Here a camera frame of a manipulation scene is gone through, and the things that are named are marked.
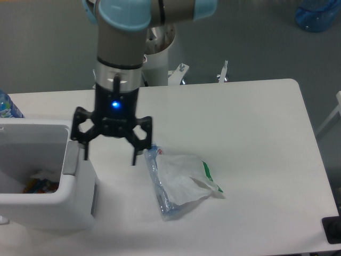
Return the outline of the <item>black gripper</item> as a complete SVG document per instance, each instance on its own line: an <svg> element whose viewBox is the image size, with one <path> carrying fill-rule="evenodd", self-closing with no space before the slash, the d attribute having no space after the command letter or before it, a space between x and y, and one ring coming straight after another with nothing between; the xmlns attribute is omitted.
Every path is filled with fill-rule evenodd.
<svg viewBox="0 0 341 256"><path fill-rule="evenodd" d="M120 85L111 90L95 85L94 110L77 107L72 119L70 138L84 149L84 160L88 160L90 141L104 135L106 137L126 138L133 146L132 165L136 165L137 156L152 146L151 116L136 118L136 105L139 89L124 92ZM92 126L85 130L82 124L87 120Z"/></svg>

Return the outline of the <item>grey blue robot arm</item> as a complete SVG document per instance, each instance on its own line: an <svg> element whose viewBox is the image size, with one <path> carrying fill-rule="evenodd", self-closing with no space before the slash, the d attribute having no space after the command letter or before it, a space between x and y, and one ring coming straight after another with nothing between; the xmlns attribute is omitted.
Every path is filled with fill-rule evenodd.
<svg viewBox="0 0 341 256"><path fill-rule="evenodd" d="M152 117L135 116L148 29L214 14L217 1L84 1L98 25L94 110L75 110L71 139L84 150L103 135L138 154L152 145Z"/></svg>

